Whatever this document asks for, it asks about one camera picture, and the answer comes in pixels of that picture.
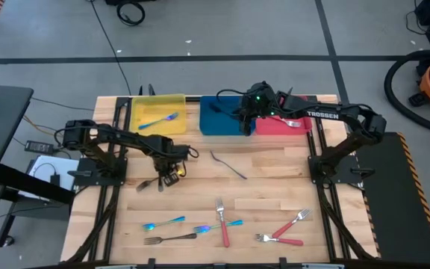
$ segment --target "fork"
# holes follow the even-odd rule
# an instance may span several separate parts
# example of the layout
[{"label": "fork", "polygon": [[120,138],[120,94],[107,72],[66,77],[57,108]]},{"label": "fork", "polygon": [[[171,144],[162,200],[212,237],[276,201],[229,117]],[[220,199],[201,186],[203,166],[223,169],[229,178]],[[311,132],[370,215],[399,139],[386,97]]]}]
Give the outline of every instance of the fork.
[{"label": "fork", "polygon": [[233,167],[231,167],[230,165],[228,165],[227,163],[225,163],[224,161],[220,160],[219,158],[215,157],[214,152],[210,151],[210,154],[212,154],[212,159],[218,162],[221,162],[222,164],[224,164],[226,167],[230,168],[232,171],[234,171],[240,178],[242,179],[246,179],[246,176],[242,175],[241,173],[239,173],[238,171],[236,171]]},{"label": "fork", "polygon": [[272,234],[273,238],[280,237],[281,234],[286,232],[293,224],[296,223],[298,220],[303,220],[306,216],[308,216],[311,213],[311,209],[303,209],[301,210],[295,217],[294,220],[290,221],[289,223],[285,224],[283,227],[281,227],[278,231]]},{"label": "fork", "polygon": [[197,234],[196,233],[191,233],[191,234],[188,234],[188,235],[176,236],[176,237],[173,237],[173,238],[153,237],[153,238],[145,238],[143,240],[143,244],[160,244],[160,243],[162,243],[162,241],[166,241],[166,240],[195,239],[195,238],[197,238]]},{"label": "fork", "polygon": [[[230,223],[227,223],[227,227],[228,226],[238,226],[238,225],[243,225],[243,220],[236,220],[236,221],[232,221]],[[211,229],[215,229],[215,228],[220,228],[220,224],[218,225],[213,225],[213,226],[209,226],[209,225],[203,225],[203,226],[197,226],[193,228],[193,232],[195,233],[206,233],[209,232]]]},{"label": "fork", "polygon": [[216,199],[216,211],[220,214],[220,224],[222,225],[223,234],[223,245],[225,247],[230,247],[230,241],[228,240],[227,226],[225,225],[225,219],[223,218],[223,203],[222,198]]},{"label": "fork", "polygon": [[274,241],[274,242],[280,242],[285,244],[292,244],[294,246],[302,246],[303,241],[296,240],[296,239],[283,239],[283,238],[271,238],[268,235],[262,235],[262,234],[256,234],[255,239],[260,242],[268,242],[268,241]]}]

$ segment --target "wooden table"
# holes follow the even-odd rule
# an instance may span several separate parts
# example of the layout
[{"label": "wooden table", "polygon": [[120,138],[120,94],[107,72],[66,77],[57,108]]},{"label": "wooden table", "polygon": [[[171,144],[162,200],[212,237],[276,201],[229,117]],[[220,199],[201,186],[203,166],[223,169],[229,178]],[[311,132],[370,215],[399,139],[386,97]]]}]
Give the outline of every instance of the wooden table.
[{"label": "wooden table", "polygon": [[[335,95],[318,95],[317,98],[322,102],[337,101]],[[93,119],[97,123],[111,124],[115,101],[116,97],[99,97]],[[342,122],[323,120],[322,123],[329,146],[346,137]],[[321,152],[317,134],[315,136],[317,151]],[[121,188],[116,213],[111,264],[146,264],[149,258],[156,258],[158,264],[275,263],[279,257],[286,257],[288,262],[328,261],[317,190],[308,171],[309,149],[305,135],[203,136],[199,131],[199,103],[187,103],[187,132],[170,137],[175,143],[191,145],[200,152],[200,157],[189,157],[187,177],[165,188],[163,193],[158,192],[156,184],[137,193],[136,186],[153,179],[157,173],[150,158],[138,150],[129,150],[127,181]],[[215,162],[210,150],[247,176],[248,180],[239,178],[226,166]],[[72,256],[93,228],[99,188],[90,187],[76,197],[61,260]],[[361,192],[348,185],[338,185],[337,192],[346,226],[367,252],[377,256]],[[194,226],[218,224],[216,197],[222,197],[228,220],[244,221],[242,226],[228,228],[229,248],[223,246],[220,229],[201,234],[195,240],[143,245],[146,237],[184,235],[191,233]],[[284,238],[303,240],[303,247],[261,243],[254,239],[255,233],[271,235],[303,208],[311,208],[313,213],[283,234]],[[160,226],[150,232],[142,229],[144,223],[157,223],[179,216],[185,216],[186,220]],[[333,237],[340,257],[337,232]],[[103,230],[99,239],[99,258],[104,239]]]}]

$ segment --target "black metal frame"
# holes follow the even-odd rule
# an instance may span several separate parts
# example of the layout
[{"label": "black metal frame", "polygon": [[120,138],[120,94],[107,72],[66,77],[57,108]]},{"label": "black metal frame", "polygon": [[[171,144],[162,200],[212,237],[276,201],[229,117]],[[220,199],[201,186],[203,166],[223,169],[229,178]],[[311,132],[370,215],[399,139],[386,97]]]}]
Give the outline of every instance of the black metal frame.
[{"label": "black metal frame", "polygon": [[[19,191],[27,191],[31,194],[48,198],[51,201],[61,202],[62,204],[60,204],[60,206],[63,204],[71,205],[75,195],[72,191],[68,191],[57,185],[36,179],[27,173],[22,173],[3,164],[0,164],[0,185],[4,186],[0,199],[12,202],[9,212],[0,228],[0,247],[4,247],[5,241],[9,236],[9,231],[11,230],[13,222],[17,216],[14,214],[17,203],[20,202],[21,199],[25,198],[18,194]],[[36,200],[32,198],[25,199],[33,200],[34,204],[38,204],[41,207],[54,207],[49,205],[50,202],[45,200]]]},{"label": "black metal frame", "polygon": [[[186,102],[199,102],[200,101],[200,96],[187,96],[186,97]],[[119,117],[117,115],[119,115],[118,110],[116,110],[116,113],[114,114],[114,125],[116,125],[118,123],[118,119]],[[128,122],[130,121],[130,117],[125,117],[125,122],[124,122],[124,128],[128,128]],[[315,119],[316,124],[317,124],[317,131],[319,133],[319,139],[320,139],[320,145],[321,145],[321,149],[325,149],[327,147],[326,144],[326,139],[325,139],[325,134],[323,131],[323,124],[321,122],[320,119]],[[316,151],[316,144],[314,141],[314,135],[313,135],[313,131],[310,130],[307,133],[307,139],[308,139],[308,147],[310,150],[310,157],[312,156],[316,156],[317,155],[317,151]],[[340,169],[350,169],[352,170],[352,167],[345,167],[345,165],[340,164]],[[354,238],[351,236],[351,238],[345,238],[345,235],[342,234],[342,232],[339,230],[338,232],[340,233],[340,245],[341,245],[341,250],[343,253],[343,258],[339,259],[336,256],[336,252],[334,249],[334,241],[333,241],[333,235],[332,235],[332,230],[331,230],[331,224],[330,224],[330,216],[329,216],[329,212],[325,209],[325,203],[326,202],[326,195],[325,195],[325,184],[328,184],[328,189],[329,192],[331,194],[331,203],[333,206],[333,211],[335,213],[335,216],[338,218],[337,221],[333,220],[332,218],[334,217],[334,215],[331,213],[331,219],[334,221],[334,223],[336,224],[336,222],[338,222],[341,220],[342,221],[342,214],[341,214],[341,209],[340,209],[340,202],[339,202],[339,198],[337,196],[337,190],[336,190],[336,186],[335,183],[333,182],[323,182],[320,181],[319,179],[315,179],[313,177],[313,175],[311,175],[312,177],[312,182],[316,185],[317,188],[317,193],[318,193],[318,198],[320,201],[320,208],[321,210],[321,215],[322,215],[322,223],[323,223],[323,229],[324,229],[324,233],[325,233],[325,239],[326,239],[326,246],[327,246],[327,251],[328,251],[328,256],[329,256],[329,262],[332,264],[338,264],[338,265],[345,265],[347,268],[366,268],[366,269],[370,269],[370,268],[430,268],[430,265],[425,265],[425,264],[417,264],[417,263],[407,263],[407,262],[389,262],[389,261],[381,261],[381,260],[366,260],[364,259],[364,257],[360,257],[360,260],[354,260],[354,259],[350,259],[350,252],[349,252],[349,247],[347,244],[348,239],[350,239],[351,241],[354,240]],[[119,194],[119,187],[118,186],[114,186],[114,190],[115,194],[118,196]],[[105,201],[105,195],[104,196],[99,196],[99,202],[102,204],[102,206],[98,205],[98,211],[96,212],[96,215],[102,215],[102,209],[103,209],[103,205]],[[63,263],[60,265],[56,265],[56,266],[49,266],[49,267],[42,267],[40,269],[49,269],[49,268],[94,268],[94,262],[100,262],[100,263],[105,263],[106,265],[108,265],[108,261],[110,258],[110,249],[112,246],[112,234],[113,234],[113,228],[114,228],[114,221],[115,221],[115,214],[116,214],[116,210],[114,210],[114,213],[111,215],[110,217],[110,221],[109,221],[109,225],[107,227],[107,237],[106,237],[106,241],[105,241],[105,248],[104,248],[104,257],[102,260],[98,260],[98,261],[94,261],[93,259],[96,256],[96,252],[93,251],[92,256],[90,255],[89,258],[90,260],[88,262],[75,262],[75,263]],[[97,241],[94,241],[92,247],[94,248],[94,250],[97,248]],[[126,269],[126,268],[144,268],[144,269],[155,269],[155,268],[190,268],[190,269],[194,269],[194,268],[213,268],[213,269],[222,269],[222,268],[324,268],[323,265],[315,265],[315,264],[309,264],[309,263],[287,263],[287,260],[285,257],[280,257],[279,258],[279,263],[276,264],[190,264],[190,265],[156,265],[155,264],[155,259],[149,259],[146,265],[127,265],[127,266],[120,266],[121,269]]]},{"label": "black metal frame", "polygon": [[[155,93],[153,92],[153,89],[152,89],[152,91],[150,92],[150,95],[154,95],[154,94]],[[115,110],[114,116],[113,116],[113,126],[114,127],[118,126],[118,124],[119,124],[121,108],[124,104],[128,103],[127,99],[128,98],[118,97],[116,100],[116,110]],[[310,99],[317,101],[315,96],[310,96]],[[200,96],[186,96],[185,101],[186,102],[200,102]],[[127,111],[125,114],[124,130],[128,130],[129,123],[130,123],[130,114],[131,114],[131,106],[128,105],[128,108],[127,108]],[[323,124],[321,123],[320,119],[316,119],[316,124],[317,124],[317,131],[318,131],[318,134],[320,137],[321,149],[323,150],[327,147],[326,139],[325,139],[325,135],[324,135],[324,131],[323,131]],[[313,132],[309,131],[307,133],[307,137],[308,137],[308,146],[310,149],[310,155],[316,156],[317,151],[316,151],[316,146],[315,146],[315,142],[314,142]],[[114,148],[114,145],[110,144],[108,147],[108,151],[113,152],[113,148]],[[120,148],[120,152],[123,152],[124,150],[125,150],[125,147]],[[321,196],[324,194],[325,188],[323,186],[323,183],[316,184],[316,186],[317,186],[318,198],[320,199],[320,206],[321,206]],[[120,190],[119,186],[113,187],[113,192],[115,192],[115,193],[113,193],[113,195],[116,195],[117,199],[119,197],[119,190]],[[332,200],[332,203],[334,206],[334,210],[337,213],[338,217],[340,217],[342,220],[340,202],[339,202],[339,199],[337,196],[336,186],[334,184],[330,184],[329,190],[330,190],[331,200]],[[107,196],[107,186],[101,186],[101,190],[100,190],[100,194],[99,194],[99,201],[98,201],[97,210],[96,210],[96,219],[95,219],[94,224],[96,224],[100,221],[100,218],[102,216],[102,212],[104,211],[106,196]],[[332,235],[332,231],[331,231],[331,225],[329,222],[328,215],[323,210],[321,211],[321,215],[322,215],[322,223],[323,223],[323,228],[324,228],[324,233],[325,233],[326,245],[328,248],[328,255],[329,255],[330,261],[332,261],[332,260],[335,260],[337,257],[336,257],[336,252],[334,250],[334,242],[333,242],[333,235]],[[107,235],[106,235],[106,239],[105,239],[104,255],[103,255],[103,259],[102,259],[105,261],[108,261],[109,257],[110,257],[110,249],[112,246],[112,235],[113,235],[115,216],[116,216],[116,211],[110,216],[110,219],[109,219],[109,222],[107,225]],[[89,258],[88,258],[88,261],[90,261],[90,262],[96,260],[96,251],[97,251],[97,246],[98,246],[98,239],[99,239],[99,237],[96,238],[96,240],[93,242],[93,244],[90,248]],[[349,253],[348,245],[346,243],[346,240],[344,239],[344,237],[341,234],[340,234],[340,240],[341,240],[341,249],[343,251],[343,257],[345,259],[350,259],[351,256]],[[299,266],[299,265],[300,264],[290,264],[290,266]]]},{"label": "black metal frame", "polygon": [[[131,115],[131,107],[132,107],[132,98],[129,97],[117,97],[116,100],[116,110],[114,111],[113,115],[113,121],[112,126],[118,127],[119,121],[120,121],[120,114],[122,112],[122,108],[126,107],[125,109],[125,120],[124,120],[124,126],[123,129],[125,131],[128,131],[130,126],[130,115]],[[109,144],[108,152],[114,151],[115,145],[113,143]],[[121,146],[119,148],[119,158],[125,158],[125,146]],[[96,219],[94,220],[94,226],[96,226],[97,223],[101,221],[102,213],[105,208],[105,200],[107,196],[108,187],[107,186],[101,186],[101,190],[99,193],[99,201],[97,202],[97,210],[96,210]],[[113,186],[112,189],[112,196],[115,196],[116,199],[116,207],[117,207],[117,201],[119,200],[119,191],[120,186]],[[112,247],[112,237],[113,237],[113,227],[116,221],[116,212],[117,210],[114,210],[109,217],[108,225],[107,225],[107,234],[105,238],[105,245],[104,245],[104,254],[103,254],[103,260],[109,260],[110,256],[110,249]],[[99,244],[99,236],[97,235],[94,242],[92,243],[90,250],[89,250],[89,256],[88,261],[93,262],[96,260],[96,254],[97,254],[97,246]]]}]

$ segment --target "concrete floor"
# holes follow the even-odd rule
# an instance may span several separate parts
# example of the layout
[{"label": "concrete floor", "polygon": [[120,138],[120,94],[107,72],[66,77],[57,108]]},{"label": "concrete floor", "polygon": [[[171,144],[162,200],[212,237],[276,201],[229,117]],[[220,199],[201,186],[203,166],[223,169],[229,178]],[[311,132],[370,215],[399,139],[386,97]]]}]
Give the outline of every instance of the concrete floor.
[{"label": "concrete floor", "polygon": [[[333,51],[327,49],[326,32],[323,33],[326,25],[320,22],[320,3],[337,55],[405,55],[430,49],[424,36],[405,29],[404,16],[414,9],[412,0],[159,0],[142,3],[147,17],[136,28],[120,23],[115,7],[102,0],[94,4],[115,50],[120,50],[118,56],[160,57],[160,62],[135,58],[134,62],[122,63],[133,93],[141,84],[152,83],[157,93],[214,94],[227,87],[245,90],[266,80],[276,90],[293,87],[294,93],[340,95],[344,91],[340,84],[343,79],[350,102],[371,105],[386,117],[388,131],[405,134],[430,205],[430,131],[406,120],[387,103],[382,85],[392,62],[340,62],[340,78],[329,58],[182,62],[163,58],[189,53],[332,56]],[[92,108],[97,96],[127,94],[116,64],[89,64],[84,59],[74,64],[10,64],[11,59],[26,58],[25,62],[31,63],[32,58],[98,61],[97,58],[112,56],[86,1],[7,0],[4,4],[0,15],[0,59],[6,64],[0,64],[0,85],[31,87],[37,98]],[[414,66],[399,71],[394,88],[400,99],[416,90]],[[423,108],[420,113],[430,117],[430,108]],[[87,111],[36,101],[26,115],[35,123],[55,129],[70,119],[91,118]],[[15,137],[53,142],[24,122]],[[25,170],[35,157],[24,152],[21,145],[11,143],[3,163]],[[2,203],[0,214],[7,207]],[[16,244],[0,249],[0,268],[55,264],[60,258],[66,226],[63,221],[17,218],[10,232]]]}]

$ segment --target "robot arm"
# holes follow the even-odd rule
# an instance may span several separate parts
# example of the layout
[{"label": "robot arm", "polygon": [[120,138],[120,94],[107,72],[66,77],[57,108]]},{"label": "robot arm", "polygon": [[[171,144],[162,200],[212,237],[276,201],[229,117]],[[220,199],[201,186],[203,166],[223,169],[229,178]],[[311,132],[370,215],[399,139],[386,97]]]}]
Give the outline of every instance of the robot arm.
[{"label": "robot arm", "polygon": [[235,111],[240,130],[250,134],[250,123],[256,117],[280,116],[285,119],[315,117],[344,121],[352,130],[348,138],[337,146],[328,146],[317,157],[317,169],[324,176],[333,176],[341,159],[363,145],[381,142],[386,120],[366,105],[341,105],[305,101],[302,97],[277,92],[266,83],[254,84],[243,94],[241,106]]},{"label": "robot arm", "polygon": [[[91,129],[96,129],[97,134],[90,134]],[[106,177],[116,177],[121,173],[118,167],[120,162],[112,152],[105,152],[100,143],[113,143],[142,151],[154,161],[155,170],[159,175],[159,191],[163,190],[162,182],[167,187],[178,182],[178,164],[187,160],[190,150],[196,152],[188,145],[174,145],[173,140],[161,135],[143,136],[137,133],[127,132],[108,124],[97,124],[92,120],[70,120],[63,129],[64,137],[62,146],[69,150],[78,150],[97,163],[99,172]]]}]

